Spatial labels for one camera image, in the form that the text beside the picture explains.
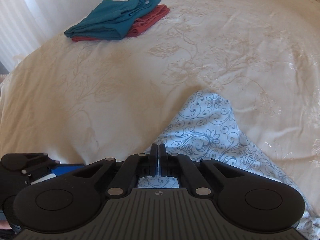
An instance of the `blue-gray floral pattern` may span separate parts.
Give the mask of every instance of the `blue-gray floral pattern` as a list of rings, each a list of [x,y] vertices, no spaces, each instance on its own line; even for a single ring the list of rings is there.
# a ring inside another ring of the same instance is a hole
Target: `blue-gray floral pattern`
[[[298,186],[240,131],[230,101],[209,90],[197,91],[185,102],[155,143],[164,143],[167,153],[188,155],[193,161],[210,157],[237,168],[294,187],[303,196],[306,210],[297,230],[309,240],[318,240],[320,218]],[[144,177],[139,187],[179,187],[173,177]]]

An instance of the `white curtain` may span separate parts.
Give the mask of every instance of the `white curtain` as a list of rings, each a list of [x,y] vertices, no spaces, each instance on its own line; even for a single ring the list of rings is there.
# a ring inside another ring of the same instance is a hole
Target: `white curtain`
[[[0,61],[11,71],[102,0],[0,0]]]

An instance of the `teal fabric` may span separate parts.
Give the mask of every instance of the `teal fabric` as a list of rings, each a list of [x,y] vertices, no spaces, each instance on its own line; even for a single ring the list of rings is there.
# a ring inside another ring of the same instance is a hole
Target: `teal fabric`
[[[74,36],[121,40],[135,19],[151,12],[160,0],[103,0],[85,19],[65,31]]]

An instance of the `stack of folded clothes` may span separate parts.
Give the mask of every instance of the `stack of folded clothes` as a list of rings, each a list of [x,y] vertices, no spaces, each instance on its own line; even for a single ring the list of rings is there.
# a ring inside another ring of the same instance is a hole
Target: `stack of folded clothes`
[[[170,11],[160,0],[103,0],[85,19],[65,31],[73,41],[136,37]]]

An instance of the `beige bedspread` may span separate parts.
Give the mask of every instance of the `beige bedspread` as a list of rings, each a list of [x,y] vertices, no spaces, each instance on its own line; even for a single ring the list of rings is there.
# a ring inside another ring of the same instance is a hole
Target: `beige bedspread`
[[[137,38],[73,43],[60,34],[25,58],[1,84],[1,155],[124,160],[210,87],[320,213],[320,4],[162,3],[170,13]]]

